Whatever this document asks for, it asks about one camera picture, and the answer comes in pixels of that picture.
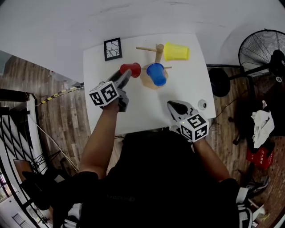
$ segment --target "wooden mug tree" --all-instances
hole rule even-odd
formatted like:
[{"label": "wooden mug tree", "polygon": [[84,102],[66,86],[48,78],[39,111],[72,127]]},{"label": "wooden mug tree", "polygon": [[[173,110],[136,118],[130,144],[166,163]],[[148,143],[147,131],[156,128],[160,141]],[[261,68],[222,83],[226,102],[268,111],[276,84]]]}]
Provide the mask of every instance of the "wooden mug tree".
[{"label": "wooden mug tree", "polygon": [[[162,44],[156,45],[156,49],[143,48],[143,47],[136,47],[136,49],[156,52],[155,63],[160,63],[161,57],[162,57],[162,54],[163,54],[164,45],[162,45]],[[142,83],[143,83],[143,85],[145,87],[148,87],[148,88],[151,88],[153,90],[156,90],[156,89],[158,89],[158,88],[160,88],[162,86],[156,86],[153,83],[151,77],[147,74],[147,68],[148,68],[148,66],[150,64],[147,64],[144,67],[142,67],[142,72],[141,72],[140,78],[141,78]],[[171,66],[164,67],[164,75],[165,75],[166,80],[168,79],[168,73],[167,73],[167,71],[165,69],[170,69],[170,68],[171,68]]]}]

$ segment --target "table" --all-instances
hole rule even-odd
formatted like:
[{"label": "table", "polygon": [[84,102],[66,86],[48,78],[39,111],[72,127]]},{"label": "table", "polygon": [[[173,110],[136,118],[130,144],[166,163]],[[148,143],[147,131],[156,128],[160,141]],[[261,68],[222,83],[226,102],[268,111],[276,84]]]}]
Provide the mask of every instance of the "table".
[{"label": "table", "polygon": [[143,67],[154,62],[155,52],[137,50],[136,46],[155,48],[155,44],[167,42],[188,46],[190,59],[165,62],[162,57],[161,64],[172,66],[172,69],[167,69],[169,78],[166,85],[157,90],[143,86],[139,77],[130,78],[124,87],[130,102],[126,112],[118,114],[116,134],[174,125],[175,122],[167,109],[169,100],[183,100],[198,109],[199,100],[204,99],[208,105],[206,110],[202,111],[205,117],[214,118],[216,116],[211,83],[196,35],[190,33],[156,34],[122,39],[123,58],[115,60],[105,61],[103,45],[84,51],[85,99],[91,131],[96,126],[102,110],[94,105],[89,92],[100,81],[107,80],[124,63],[138,62]]}]

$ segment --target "human arm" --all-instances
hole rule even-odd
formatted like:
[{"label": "human arm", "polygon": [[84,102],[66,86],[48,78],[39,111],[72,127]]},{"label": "human arm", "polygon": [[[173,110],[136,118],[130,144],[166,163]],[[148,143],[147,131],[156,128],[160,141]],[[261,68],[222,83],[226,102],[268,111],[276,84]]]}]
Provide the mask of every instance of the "human arm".
[{"label": "human arm", "polygon": [[201,159],[204,169],[213,179],[220,182],[231,178],[226,166],[204,138],[194,142],[193,146],[195,153]]},{"label": "human arm", "polygon": [[99,179],[106,176],[114,146],[118,100],[105,106],[82,153],[79,172],[95,172]]}]

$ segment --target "blue cup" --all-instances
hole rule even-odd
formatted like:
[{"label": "blue cup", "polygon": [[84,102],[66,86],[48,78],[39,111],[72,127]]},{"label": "blue cup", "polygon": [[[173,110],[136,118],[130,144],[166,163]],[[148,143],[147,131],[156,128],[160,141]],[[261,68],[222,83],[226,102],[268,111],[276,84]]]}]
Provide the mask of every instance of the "blue cup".
[{"label": "blue cup", "polygon": [[166,83],[164,67],[160,63],[153,63],[147,68],[147,75],[150,76],[156,86],[163,86]]}]

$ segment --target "hand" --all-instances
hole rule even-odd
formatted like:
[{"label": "hand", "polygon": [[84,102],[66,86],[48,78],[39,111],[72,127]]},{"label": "hand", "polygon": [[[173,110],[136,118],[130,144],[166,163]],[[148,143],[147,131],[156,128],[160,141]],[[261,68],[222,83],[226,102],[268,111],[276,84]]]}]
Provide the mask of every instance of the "hand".
[{"label": "hand", "polygon": [[106,105],[103,110],[107,110],[113,113],[118,113],[119,112],[119,99],[113,100],[110,104]]}]

